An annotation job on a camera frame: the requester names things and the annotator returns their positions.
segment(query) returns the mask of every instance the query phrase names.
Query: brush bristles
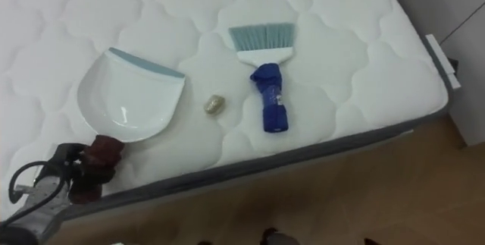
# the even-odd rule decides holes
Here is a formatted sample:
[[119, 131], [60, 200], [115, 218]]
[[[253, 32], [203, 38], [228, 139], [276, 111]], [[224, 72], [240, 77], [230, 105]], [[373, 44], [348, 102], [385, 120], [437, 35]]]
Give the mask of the brush bristles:
[[238, 52], [293, 46], [295, 24], [262, 24], [229, 29]]

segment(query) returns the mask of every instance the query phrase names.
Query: gray mattress border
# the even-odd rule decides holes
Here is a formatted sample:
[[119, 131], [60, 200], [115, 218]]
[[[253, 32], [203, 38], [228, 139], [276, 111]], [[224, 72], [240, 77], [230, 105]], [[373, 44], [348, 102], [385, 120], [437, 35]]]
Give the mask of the gray mattress border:
[[438, 59], [434, 50], [431, 48], [429, 42], [422, 36], [422, 34], [420, 34], [420, 38], [430, 53], [433, 63], [436, 65], [436, 68], [438, 69], [448, 92], [448, 103], [438, 112], [378, 130], [354, 134], [336, 140], [282, 152], [265, 158], [237, 162], [232, 165], [225, 165], [218, 168], [206, 169], [179, 177], [165, 179], [162, 181], [156, 181], [142, 187], [105, 196], [97, 202], [86, 204], [84, 206], [71, 206], [67, 210], [66, 219], [79, 218], [84, 215], [91, 215], [93, 213], [127, 206], [129, 204], [174, 195], [176, 193], [230, 181], [238, 177], [245, 177], [251, 174], [262, 173], [264, 171], [281, 168], [287, 165], [307, 162], [312, 159], [319, 159], [330, 155], [336, 155], [341, 152], [362, 148], [373, 143], [379, 143], [384, 140], [391, 139], [406, 131], [414, 129], [419, 125], [446, 115], [452, 102], [453, 91], [451, 83], [449, 82], [446, 72], [443, 70], [443, 66], [440, 64], [440, 60]]

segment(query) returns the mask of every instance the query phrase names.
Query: hand brush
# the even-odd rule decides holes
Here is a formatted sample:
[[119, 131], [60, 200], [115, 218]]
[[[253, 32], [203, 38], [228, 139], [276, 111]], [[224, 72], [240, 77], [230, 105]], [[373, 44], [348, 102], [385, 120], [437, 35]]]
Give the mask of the hand brush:
[[279, 64], [293, 56], [294, 32], [295, 25], [289, 23], [229, 29], [239, 60], [258, 68], [250, 79], [263, 96], [263, 127], [269, 133], [288, 130]]

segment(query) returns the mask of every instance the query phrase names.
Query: mattress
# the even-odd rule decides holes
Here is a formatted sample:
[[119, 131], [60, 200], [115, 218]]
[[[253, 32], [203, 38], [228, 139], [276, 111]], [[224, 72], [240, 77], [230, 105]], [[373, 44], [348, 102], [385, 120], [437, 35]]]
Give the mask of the mattress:
[[[279, 22], [296, 25], [296, 54], [281, 65], [289, 130], [272, 134], [249, 80], [255, 69], [238, 62], [227, 29]], [[127, 146], [107, 196], [73, 214], [385, 140], [449, 101], [397, 0], [0, 0], [0, 32], [2, 217], [19, 208], [6, 187], [21, 165], [94, 139], [77, 87], [110, 47], [182, 72], [186, 85], [168, 127]], [[215, 117], [203, 109], [213, 94], [227, 102]]]

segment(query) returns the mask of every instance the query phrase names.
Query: floor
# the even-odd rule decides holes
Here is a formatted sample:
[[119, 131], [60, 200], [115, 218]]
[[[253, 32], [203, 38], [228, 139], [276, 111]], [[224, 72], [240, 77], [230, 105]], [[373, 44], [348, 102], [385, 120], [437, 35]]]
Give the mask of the floor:
[[378, 148], [96, 222], [50, 243], [258, 244], [274, 226], [302, 245], [483, 244], [485, 145], [449, 118]]

